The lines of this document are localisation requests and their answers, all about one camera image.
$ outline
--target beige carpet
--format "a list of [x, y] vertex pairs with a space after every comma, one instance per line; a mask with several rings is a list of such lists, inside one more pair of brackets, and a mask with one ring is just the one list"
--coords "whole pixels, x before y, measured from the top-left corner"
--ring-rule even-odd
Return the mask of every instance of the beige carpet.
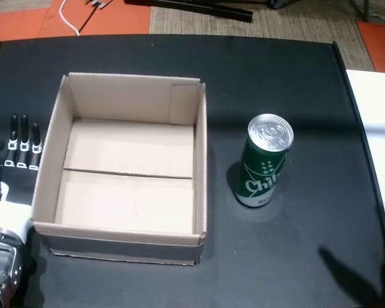
[[0, 0], [0, 13], [32, 10], [34, 8], [49, 8], [51, 2], [52, 0]]
[[[355, 22], [360, 17], [348, 0], [302, 0], [281, 10], [254, 4], [240, 4], [239, 7], [254, 12], [251, 24], [199, 13], [153, 8], [150, 33], [335, 41], [347, 68], [373, 71]], [[372, 10], [385, 13], [385, 0], [373, 1]]]

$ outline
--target cardboard box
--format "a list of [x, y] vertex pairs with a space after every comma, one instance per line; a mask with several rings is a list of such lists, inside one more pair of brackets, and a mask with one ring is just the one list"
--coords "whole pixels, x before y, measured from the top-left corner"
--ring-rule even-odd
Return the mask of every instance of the cardboard box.
[[194, 78], [62, 78], [33, 197], [55, 254], [195, 264], [207, 236], [205, 86]]

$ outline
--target black table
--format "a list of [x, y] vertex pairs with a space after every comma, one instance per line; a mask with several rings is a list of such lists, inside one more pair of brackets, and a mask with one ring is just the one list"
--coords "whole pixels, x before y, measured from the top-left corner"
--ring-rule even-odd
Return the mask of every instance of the black table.
[[[68, 72], [199, 77], [207, 84], [209, 240], [197, 266], [51, 255], [26, 307], [355, 307], [385, 304], [385, 217], [336, 46], [205, 36], [94, 36], [0, 45], [0, 139], [11, 113], [46, 127]], [[230, 189], [246, 124], [285, 117], [295, 142], [262, 209]]]

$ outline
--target silver can top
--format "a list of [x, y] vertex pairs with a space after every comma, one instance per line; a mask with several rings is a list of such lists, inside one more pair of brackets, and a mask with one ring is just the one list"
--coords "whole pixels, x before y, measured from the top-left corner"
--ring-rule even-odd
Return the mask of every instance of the silver can top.
[[294, 140], [291, 125], [275, 114], [260, 114], [248, 124], [248, 135], [260, 149], [281, 152], [288, 149]]

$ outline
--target beverage can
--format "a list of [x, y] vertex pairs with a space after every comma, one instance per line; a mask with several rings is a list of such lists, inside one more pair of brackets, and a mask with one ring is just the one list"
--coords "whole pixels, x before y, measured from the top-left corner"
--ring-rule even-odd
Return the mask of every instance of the beverage can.
[[293, 140], [291, 125], [275, 114], [250, 121], [235, 190], [241, 203], [260, 207], [270, 201]]

